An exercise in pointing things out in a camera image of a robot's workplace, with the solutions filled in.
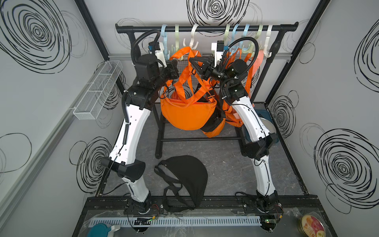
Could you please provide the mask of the orange crossbody bag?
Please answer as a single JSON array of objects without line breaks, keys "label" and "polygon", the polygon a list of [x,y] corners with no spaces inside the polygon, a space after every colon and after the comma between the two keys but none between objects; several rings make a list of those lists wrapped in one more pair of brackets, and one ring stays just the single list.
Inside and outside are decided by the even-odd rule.
[{"label": "orange crossbody bag", "polygon": [[[181,73],[180,77],[190,76],[192,65],[188,62],[188,66]],[[167,97],[160,99],[161,112],[163,116],[176,128],[182,130],[198,130],[201,129],[213,114],[217,102],[196,102],[185,105],[180,101],[171,101]]]}]

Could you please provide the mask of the orange sling bag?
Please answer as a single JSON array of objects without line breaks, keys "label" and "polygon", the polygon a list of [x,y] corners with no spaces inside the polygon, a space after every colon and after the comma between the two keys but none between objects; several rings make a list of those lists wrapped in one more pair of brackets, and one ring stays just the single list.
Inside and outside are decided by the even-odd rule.
[{"label": "orange sling bag", "polygon": [[251,92],[250,91],[251,91],[251,84],[252,84],[253,77],[254,76],[252,76],[252,74],[251,74],[251,69],[249,69],[248,75],[247,75],[246,79],[244,79],[242,81],[242,85],[244,86],[244,89],[248,93],[249,97],[251,97]]}]

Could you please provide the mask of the orange drawstring bag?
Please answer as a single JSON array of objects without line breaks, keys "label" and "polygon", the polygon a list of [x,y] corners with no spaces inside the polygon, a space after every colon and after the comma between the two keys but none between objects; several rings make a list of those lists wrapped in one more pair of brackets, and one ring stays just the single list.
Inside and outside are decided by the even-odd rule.
[{"label": "orange drawstring bag", "polygon": [[213,137],[216,137],[218,136],[222,130],[224,129],[224,126],[225,124],[224,123],[220,123],[213,131],[210,131],[210,132],[203,132],[204,135],[206,135],[208,138],[213,138]]}]

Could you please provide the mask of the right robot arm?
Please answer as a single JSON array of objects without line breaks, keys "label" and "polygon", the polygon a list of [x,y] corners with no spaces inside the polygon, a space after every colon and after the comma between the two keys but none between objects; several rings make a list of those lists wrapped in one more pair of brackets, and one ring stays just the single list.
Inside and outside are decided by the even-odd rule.
[{"label": "right robot arm", "polygon": [[[254,45],[254,54],[247,60],[233,59],[232,47],[242,41],[249,41]],[[194,70],[202,79],[213,79],[219,82],[219,98],[230,109],[234,110],[243,125],[246,127],[250,142],[243,145],[247,157],[252,160],[257,180],[256,207],[263,213],[268,213],[278,204],[278,193],[273,184],[269,167],[269,149],[277,138],[263,124],[253,107],[248,90],[242,81],[253,76],[252,69],[261,59],[263,52],[255,38],[242,37],[229,46],[219,40],[211,44],[214,57],[194,57],[189,61]]]}]

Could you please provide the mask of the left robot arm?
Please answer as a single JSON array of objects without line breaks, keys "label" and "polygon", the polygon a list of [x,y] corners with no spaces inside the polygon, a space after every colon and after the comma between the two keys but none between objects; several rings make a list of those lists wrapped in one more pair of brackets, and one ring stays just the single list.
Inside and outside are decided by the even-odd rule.
[{"label": "left robot arm", "polygon": [[115,172],[127,185],[132,204],[141,214],[150,210],[151,192],[143,178],[146,164],[136,159],[138,142],[161,88],[179,77],[177,60],[166,61],[159,37],[160,31],[151,29],[131,43],[136,78],[121,98],[124,120],[115,146],[101,159],[101,165]]}]

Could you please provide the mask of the pink sling bag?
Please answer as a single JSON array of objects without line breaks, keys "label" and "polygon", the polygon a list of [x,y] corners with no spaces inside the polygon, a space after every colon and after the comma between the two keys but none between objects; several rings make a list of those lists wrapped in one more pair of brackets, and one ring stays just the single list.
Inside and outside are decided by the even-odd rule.
[{"label": "pink sling bag", "polygon": [[254,76],[256,74],[258,68],[260,67],[260,65],[263,62],[263,59],[264,59],[264,50],[262,49],[262,50],[259,50],[257,59],[255,60],[253,66],[251,68],[251,74],[252,74],[252,76]]}]

